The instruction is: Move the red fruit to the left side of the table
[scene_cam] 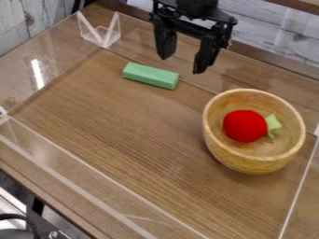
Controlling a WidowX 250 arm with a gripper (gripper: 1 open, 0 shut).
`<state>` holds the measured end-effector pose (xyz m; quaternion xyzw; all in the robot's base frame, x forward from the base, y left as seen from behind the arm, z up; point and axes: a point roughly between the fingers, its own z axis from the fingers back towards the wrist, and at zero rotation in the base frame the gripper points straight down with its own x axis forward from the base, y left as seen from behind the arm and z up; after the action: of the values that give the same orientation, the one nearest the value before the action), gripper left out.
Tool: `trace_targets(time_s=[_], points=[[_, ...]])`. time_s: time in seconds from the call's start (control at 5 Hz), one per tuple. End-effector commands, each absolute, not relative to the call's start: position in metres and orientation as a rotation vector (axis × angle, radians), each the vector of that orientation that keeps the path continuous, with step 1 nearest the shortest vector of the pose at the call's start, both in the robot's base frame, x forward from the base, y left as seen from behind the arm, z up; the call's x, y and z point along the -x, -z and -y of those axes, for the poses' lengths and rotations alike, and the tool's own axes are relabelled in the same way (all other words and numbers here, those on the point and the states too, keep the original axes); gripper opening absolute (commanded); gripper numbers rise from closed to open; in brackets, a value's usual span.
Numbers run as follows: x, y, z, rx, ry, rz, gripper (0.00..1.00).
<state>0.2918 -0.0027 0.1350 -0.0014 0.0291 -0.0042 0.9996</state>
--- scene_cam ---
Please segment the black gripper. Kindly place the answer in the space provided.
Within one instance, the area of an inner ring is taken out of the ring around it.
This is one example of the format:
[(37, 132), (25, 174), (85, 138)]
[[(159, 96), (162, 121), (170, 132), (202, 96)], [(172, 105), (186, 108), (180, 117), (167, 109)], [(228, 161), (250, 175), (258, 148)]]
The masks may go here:
[(151, 22), (159, 57), (166, 60), (176, 52), (178, 32), (200, 40), (194, 73), (202, 74), (215, 63), (222, 48), (227, 48), (235, 17), (218, 8), (219, 0), (152, 0)]

